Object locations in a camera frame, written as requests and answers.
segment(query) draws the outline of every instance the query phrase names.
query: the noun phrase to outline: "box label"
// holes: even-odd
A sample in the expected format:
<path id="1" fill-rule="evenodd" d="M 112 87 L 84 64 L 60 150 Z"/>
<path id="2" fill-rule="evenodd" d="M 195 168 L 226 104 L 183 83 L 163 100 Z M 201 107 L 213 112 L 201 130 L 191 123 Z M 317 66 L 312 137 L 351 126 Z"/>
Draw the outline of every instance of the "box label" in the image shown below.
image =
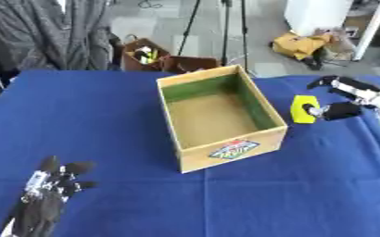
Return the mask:
<path id="1" fill-rule="evenodd" d="M 236 159 L 246 152 L 258 147 L 259 143 L 254 143 L 251 141 L 235 140 L 221 149 L 211 153 L 209 157 L 220 158 L 220 159 Z"/>

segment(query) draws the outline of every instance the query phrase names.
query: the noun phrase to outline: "tripod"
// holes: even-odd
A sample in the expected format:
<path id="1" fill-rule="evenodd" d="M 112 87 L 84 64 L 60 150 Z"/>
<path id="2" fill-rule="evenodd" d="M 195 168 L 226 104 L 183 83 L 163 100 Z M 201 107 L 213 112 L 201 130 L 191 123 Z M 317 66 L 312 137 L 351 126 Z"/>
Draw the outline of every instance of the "tripod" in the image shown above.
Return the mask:
<path id="1" fill-rule="evenodd" d="M 242 36 L 243 36 L 243 47 L 244 47 L 244 59 L 245 59 L 245 70 L 247 69 L 247 7 L 246 7 L 246 0 L 242 1 Z M 192 12 L 192 16 L 190 18 L 190 21 L 188 22 L 187 28 L 183 35 L 183 41 L 182 45 L 180 46 L 180 50 L 178 55 L 180 56 L 183 52 L 184 45 L 187 41 L 187 37 L 190 34 L 191 28 L 193 26 L 193 23 L 195 21 L 195 17 L 197 14 L 197 11 L 200 7 L 201 0 L 196 0 L 195 7 Z M 227 47 L 228 47 L 228 41 L 229 41 L 229 19 L 230 19 L 230 11 L 232 7 L 232 0 L 222 0 L 222 4 L 225 5 L 226 11 L 225 11 L 225 19 L 224 19 L 224 33 L 223 33 L 223 49 L 222 49 L 222 66 L 227 65 Z"/>

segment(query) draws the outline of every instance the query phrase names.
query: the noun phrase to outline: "blue fabric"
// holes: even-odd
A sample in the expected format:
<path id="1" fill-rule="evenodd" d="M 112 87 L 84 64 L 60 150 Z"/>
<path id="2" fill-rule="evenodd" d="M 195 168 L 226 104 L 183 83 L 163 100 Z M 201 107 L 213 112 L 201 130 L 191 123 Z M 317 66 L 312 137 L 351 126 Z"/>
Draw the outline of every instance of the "blue fabric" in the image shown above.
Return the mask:
<path id="1" fill-rule="evenodd" d="M 315 76 L 256 80 L 289 124 L 278 152 L 182 175 L 158 101 L 162 73 L 28 71 L 0 96 L 0 225 L 44 156 L 94 160 L 56 236 L 380 237 L 380 125 L 293 124 Z M 365 80 L 380 84 L 378 77 Z"/>

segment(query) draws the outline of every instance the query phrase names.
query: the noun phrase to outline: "cardboard box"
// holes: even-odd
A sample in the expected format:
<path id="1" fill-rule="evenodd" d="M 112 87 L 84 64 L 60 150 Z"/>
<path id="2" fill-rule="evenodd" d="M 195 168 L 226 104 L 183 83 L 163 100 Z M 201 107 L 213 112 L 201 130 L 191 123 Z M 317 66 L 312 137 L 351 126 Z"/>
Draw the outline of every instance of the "cardboard box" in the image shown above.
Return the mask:
<path id="1" fill-rule="evenodd" d="M 287 126 L 240 66 L 157 84 L 182 173 L 280 148 Z"/>

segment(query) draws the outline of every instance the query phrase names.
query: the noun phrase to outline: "yellow cube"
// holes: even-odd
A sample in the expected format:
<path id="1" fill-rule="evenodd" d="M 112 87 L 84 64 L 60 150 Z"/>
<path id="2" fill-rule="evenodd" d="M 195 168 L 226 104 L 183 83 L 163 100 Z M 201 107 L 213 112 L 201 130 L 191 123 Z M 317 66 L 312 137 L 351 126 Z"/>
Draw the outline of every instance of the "yellow cube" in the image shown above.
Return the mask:
<path id="1" fill-rule="evenodd" d="M 320 108 L 317 98 L 312 95 L 296 95 L 291 105 L 291 116 L 295 123 L 314 123 L 315 117 L 307 114 L 303 106 L 311 104 Z"/>

